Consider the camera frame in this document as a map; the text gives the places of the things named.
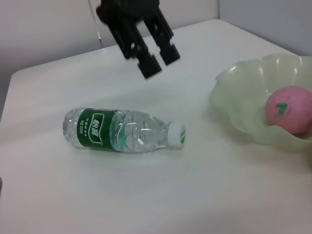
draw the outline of green bottle label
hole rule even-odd
[[[85,109],[77,122],[77,137],[84,147],[114,150],[109,130],[118,110]]]

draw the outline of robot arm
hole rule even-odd
[[[166,65],[180,58],[170,43],[173,32],[159,8],[159,0],[101,0],[97,15],[108,25],[124,57],[139,60],[138,67],[145,78],[160,72],[161,67],[137,29],[140,21],[146,24]]]

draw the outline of plastic bowl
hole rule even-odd
[[[210,104],[254,142],[292,151],[312,146],[312,133],[294,136],[278,126],[270,126],[265,118],[265,104],[274,91],[288,85],[312,91],[312,57],[272,54],[241,61],[216,80]]]

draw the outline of wall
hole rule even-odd
[[[220,18],[298,55],[312,55],[311,0],[220,0]]]
[[[160,2],[172,28],[218,18],[217,0]],[[98,5],[92,0],[93,9]],[[108,28],[96,20],[104,46],[114,45]],[[87,0],[2,0],[0,30],[0,118],[14,72],[100,48]]]

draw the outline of pale green bowl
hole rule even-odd
[[[282,87],[298,85],[312,91],[312,57],[272,54],[241,61],[216,80],[210,104],[254,142],[292,151],[312,146],[311,133],[296,137],[278,126],[269,126],[264,111],[270,94]]]

